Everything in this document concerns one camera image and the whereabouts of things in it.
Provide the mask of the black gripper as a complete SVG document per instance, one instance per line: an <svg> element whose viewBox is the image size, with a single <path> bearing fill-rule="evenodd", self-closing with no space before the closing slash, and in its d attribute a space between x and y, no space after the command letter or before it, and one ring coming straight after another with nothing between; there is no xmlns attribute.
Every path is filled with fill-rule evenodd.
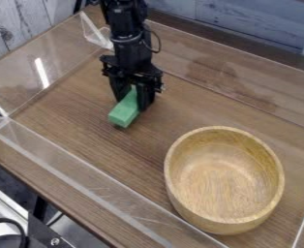
<svg viewBox="0 0 304 248"><path fill-rule="evenodd" d="M152 55L160 53L160 49L152 48L152 33L110 34L109 40L113 43L113 55L102 55L101 62L114 99L120 102L132 86L136 86L138 110L145 111L162 85L162 71L152 63Z"/></svg>

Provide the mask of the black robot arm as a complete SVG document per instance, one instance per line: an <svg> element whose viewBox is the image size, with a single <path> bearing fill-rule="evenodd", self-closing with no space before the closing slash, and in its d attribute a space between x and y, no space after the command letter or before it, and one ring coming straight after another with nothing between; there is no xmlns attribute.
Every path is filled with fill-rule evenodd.
<svg viewBox="0 0 304 248"><path fill-rule="evenodd" d="M102 74L116 101L128 95L132 87L137 91L138 111L145 111L161 92L162 71L152 63L152 30L146 24L148 4L145 0L100 0L113 55L102 55Z"/></svg>

